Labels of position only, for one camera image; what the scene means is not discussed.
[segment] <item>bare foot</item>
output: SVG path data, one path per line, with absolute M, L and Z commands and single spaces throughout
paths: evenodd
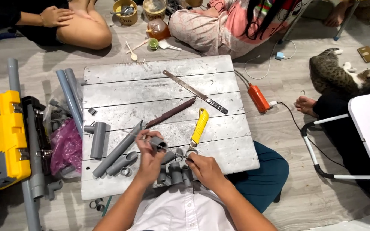
M 86 8 L 88 7 L 88 3 L 89 0 L 72 0 L 68 5 L 69 9 L 75 12 L 76 15 L 82 18 L 94 20 L 87 12 Z
M 310 99 L 306 96 L 300 96 L 296 100 L 295 106 L 298 111 L 317 118 L 318 115 L 315 114 L 315 112 L 313 112 L 313 107 L 315 106 L 315 104 L 316 104 L 316 100 Z
M 346 1 L 340 2 L 333 8 L 331 14 L 325 19 L 324 24 L 330 27 L 338 27 L 345 19 L 346 10 L 352 6 L 353 3 Z

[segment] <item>bracelet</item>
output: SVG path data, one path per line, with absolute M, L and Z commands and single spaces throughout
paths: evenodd
M 42 17 L 41 14 L 38 14 L 40 17 L 41 17 L 41 20 L 42 20 L 42 26 L 44 26 L 44 18 Z

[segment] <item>plastic bag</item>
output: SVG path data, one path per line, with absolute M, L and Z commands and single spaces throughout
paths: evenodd
M 168 25 L 161 19 L 157 18 L 148 23 L 146 32 L 150 38 L 155 38 L 158 41 L 169 38 L 171 33 L 169 32 Z
M 51 134 L 51 145 L 54 150 L 51 158 L 51 172 L 55 175 L 70 164 L 81 173 L 82 140 L 76 129 L 74 119 L 65 120 L 58 130 Z

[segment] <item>yellow utility knife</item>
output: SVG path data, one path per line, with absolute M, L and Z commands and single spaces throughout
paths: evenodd
M 191 137 L 191 144 L 189 145 L 188 150 L 194 150 L 197 145 L 199 144 L 199 139 L 202 136 L 203 129 L 206 126 L 206 123 L 208 122 L 208 112 L 206 111 L 205 108 L 200 108 L 199 109 L 199 119 L 197 122 L 197 126 L 195 127 L 195 131 L 192 134 Z

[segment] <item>cat paw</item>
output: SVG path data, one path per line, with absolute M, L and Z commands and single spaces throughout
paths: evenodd
M 351 63 L 350 62 L 346 62 L 346 63 L 344 63 L 343 64 L 343 69 L 345 69 L 345 70 L 349 70 L 349 69 L 351 69 L 352 68 L 352 65 L 351 65 Z
M 351 67 L 348 69 L 349 72 L 351 73 L 355 73 L 357 71 L 357 69 L 355 67 Z
M 343 50 L 342 49 L 339 49 L 339 50 L 335 50 L 333 52 L 335 55 L 341 55 L 343 53 Z

